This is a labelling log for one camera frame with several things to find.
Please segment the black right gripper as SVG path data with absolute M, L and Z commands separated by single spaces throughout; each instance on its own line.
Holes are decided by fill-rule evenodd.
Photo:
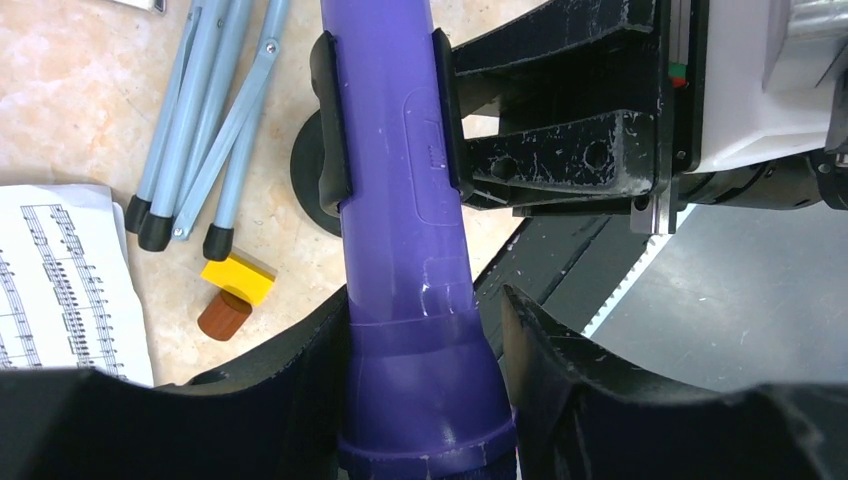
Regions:
M 484 115 L 530 63 L 654 26 L 655 115 L 617 109 L 536 125 L 503 113 L 496 133 L 466 142 L 465 205 L 521 216 L 630 213 L 637 233 L 673 234 L 686 206 L 681 177 L 701 161 L 707 1 L 548 1 L 452 55 L 461 115 Z

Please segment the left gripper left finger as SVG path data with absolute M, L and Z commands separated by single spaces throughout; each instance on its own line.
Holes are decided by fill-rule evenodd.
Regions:
M 97 370 L 1 375 L 5 479 L 334 479 L 350 352 L 344 290 L 183 385 Z

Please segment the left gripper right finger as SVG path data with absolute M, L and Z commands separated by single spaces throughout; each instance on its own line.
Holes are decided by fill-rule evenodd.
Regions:
M 505 287 L 504 366 L 526 479 L 843 479 L 847 388 L 719 393 L 641 368 Z

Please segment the purple toy microphone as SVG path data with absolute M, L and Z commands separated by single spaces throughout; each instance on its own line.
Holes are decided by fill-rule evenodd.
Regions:
M 325 1 L 350 196 L 338 210 L 353 479 L 512 479 L 513 413 L 477 308 L 450 182 L 426 1 Z

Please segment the sheet music page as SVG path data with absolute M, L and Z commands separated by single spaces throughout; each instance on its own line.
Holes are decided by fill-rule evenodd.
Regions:
M 123 212 L 94 184 L 1 189 L 1 367 L 154 384 Z

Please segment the black microphone stand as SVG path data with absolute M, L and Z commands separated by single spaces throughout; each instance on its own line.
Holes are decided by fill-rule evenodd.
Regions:
M 432 34 L 441 126 L 445 139 L 449 180 L 462 200 L 474 192 L 467 159 L 452 48 L 440 29 Z M 299 131 L 290 159 L 295 196 L 308 217 L 326 232 L 342 235 L 339 206 L 352 195 L 349 152 L 338 78 L 337 41 L 328 31 L 310 53 L 311 85 L 319 100 L 314 113 Z

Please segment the light blue music stand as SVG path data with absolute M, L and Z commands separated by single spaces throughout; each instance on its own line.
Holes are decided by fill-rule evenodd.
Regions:
M 253 62 L 227 106 L 252 9 L 250 1 L 190 4 L 142 177 L 125 213 L 126 230 L 145 251 L 187 240 L 218 179 L 223 184 L 203 255 L 223 261 L 232 251 L 290 4 L 268 3 Z

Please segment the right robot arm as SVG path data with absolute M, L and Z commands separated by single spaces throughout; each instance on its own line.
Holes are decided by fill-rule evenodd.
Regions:
M 843 1 L 548 1 L 433 43 L 451 181 L 478 210 L 847 206 Z

